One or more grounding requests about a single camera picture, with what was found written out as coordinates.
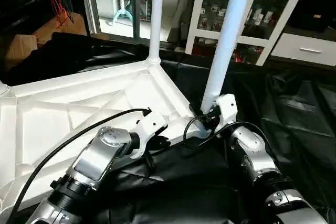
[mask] white stand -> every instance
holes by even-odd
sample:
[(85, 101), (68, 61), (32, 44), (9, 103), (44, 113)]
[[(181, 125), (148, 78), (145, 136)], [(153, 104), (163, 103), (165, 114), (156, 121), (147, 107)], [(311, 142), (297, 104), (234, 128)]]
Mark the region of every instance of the white stand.
[(161, 32), (162, 0), (153, 0), (152, 23), (149, 55), (147, 58), (150, 64), (160, 64), (160, 32)]
[(239, 28), (243, 22), (247, 1), (248, 0), (229, 0), (223, 28), (219, 36), (215, 57), (201, 105), (201, 110), (204, 114), (210, 111), (213, 102), (220, 95), (226, 71), (236, 46)]

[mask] glass cabinet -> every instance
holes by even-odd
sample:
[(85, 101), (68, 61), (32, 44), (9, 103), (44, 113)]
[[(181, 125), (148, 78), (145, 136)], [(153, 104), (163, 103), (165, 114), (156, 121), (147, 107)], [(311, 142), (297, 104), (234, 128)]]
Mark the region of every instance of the glass cabinet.
[[(235, 61), (262, 66), (298, 0), (248, 0), (237, 38)], [(195, 0), (187, 54), (213, 56), (229, 0)]]

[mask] cardboard box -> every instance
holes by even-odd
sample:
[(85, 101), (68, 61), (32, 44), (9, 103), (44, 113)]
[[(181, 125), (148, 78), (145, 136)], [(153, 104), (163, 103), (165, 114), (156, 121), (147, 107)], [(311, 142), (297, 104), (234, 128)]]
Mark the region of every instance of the cardboard box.
[(34, 35), (15, 35), (7, 40), (7, 50), (4, 58), (5, 71), (26, 59), (33, 50), (37, 49), (37, 39)]
[(57, 20), (55, 17), (35, 31), (33, 35), (36, 36), (38, 45), (44, 45), (47, 41), (51, 40), (51, 36), (54, 32), (86, 35), (85, 24), (81, 15), (71, 13), (71, 16), (74, 20), (73, 23), (67, 18), (62, 26), (56, 28)]

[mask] drawer handle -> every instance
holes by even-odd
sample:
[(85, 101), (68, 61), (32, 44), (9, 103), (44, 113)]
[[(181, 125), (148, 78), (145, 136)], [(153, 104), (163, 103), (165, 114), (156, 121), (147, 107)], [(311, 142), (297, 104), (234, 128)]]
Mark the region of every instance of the drawer handle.
[(322, 53), (322, 52), (319, 51), (319, 50), (310, 49), (310, 48), (303, 48), (303, 47), (300, 47), (300, 50), (301, 50), (301, 51), (306, 51), (306, 52), (314, 52), (315, 54), (321, 54), (321, 53)]

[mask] white plastic panel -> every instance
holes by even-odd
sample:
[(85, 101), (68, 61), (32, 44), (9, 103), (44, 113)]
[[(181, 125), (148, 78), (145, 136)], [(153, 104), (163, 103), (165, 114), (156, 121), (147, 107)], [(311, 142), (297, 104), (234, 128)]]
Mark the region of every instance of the white plastic panel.
[[(172, 143), (182, 140), (193, 117), (189, 103), (160, 66), (146, 62), (99, 69), (11, 87), (12, 98), (0, 98), (0, 223), (5, 223), (20, 190), (35, 167), (56, 146), (80, 130), (132, 108), (160, 112), (168, 123), (161, 133)], [(131, 130), (142, 113), (131, 113), (104, 125)], [(74, 158), (103, 125), (59, 152), (39, 173), (22, 207), (38, 203), (51, 191)], [(188, 136), (202, 130), (192, 125)], [(120, 159), (113, 168), (132, 162)]]

